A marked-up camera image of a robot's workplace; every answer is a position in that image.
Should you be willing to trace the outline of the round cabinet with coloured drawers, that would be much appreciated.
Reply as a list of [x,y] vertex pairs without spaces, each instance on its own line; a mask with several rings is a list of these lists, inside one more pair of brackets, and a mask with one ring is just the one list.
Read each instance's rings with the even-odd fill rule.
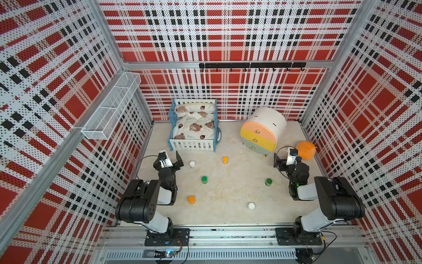
[[260,107],[242,125],[241,141],[249,150],[267,156],[276,149],[286,126],[287,121],[280,112]]

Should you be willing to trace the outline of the white paint can front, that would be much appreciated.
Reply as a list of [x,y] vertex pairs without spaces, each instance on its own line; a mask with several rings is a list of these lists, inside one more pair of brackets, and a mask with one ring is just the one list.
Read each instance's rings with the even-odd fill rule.
[[254,210],[254,209],[256,208],[256,206],[255,206],[255,204],[254,204],[253,202],[250,202],[250,203],[248,204],[248,208],[249,208],[250,210]]

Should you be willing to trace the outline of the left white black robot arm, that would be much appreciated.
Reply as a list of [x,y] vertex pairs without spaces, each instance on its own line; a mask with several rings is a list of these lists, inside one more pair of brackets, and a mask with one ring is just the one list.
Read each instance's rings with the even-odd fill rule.
[[183,246],[175,234],[174,225],[169,217],[157,211],[157,206],[172,206],[176,202],[178,186],[176,171],[184,166],[181,156],[176,153],[176,161],[161,151],[153,163],[158,172],[157,180],[132,180],[115,209],[118,221],[139,224],[147,229],[146,246]]

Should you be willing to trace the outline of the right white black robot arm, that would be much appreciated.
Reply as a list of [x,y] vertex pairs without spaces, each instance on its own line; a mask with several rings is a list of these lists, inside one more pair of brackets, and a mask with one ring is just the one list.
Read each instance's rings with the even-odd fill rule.
[[279,245],[322,245],[322,229],[364,217],[363,202],[346,178],[314,177],[314,182],[308,183],[309,167],[294,153],[286,159],[274,154],[273,167],[286,173],[289,194],[294,201],[319,202],[314,211],[298,216],[292,227],[275,230]]

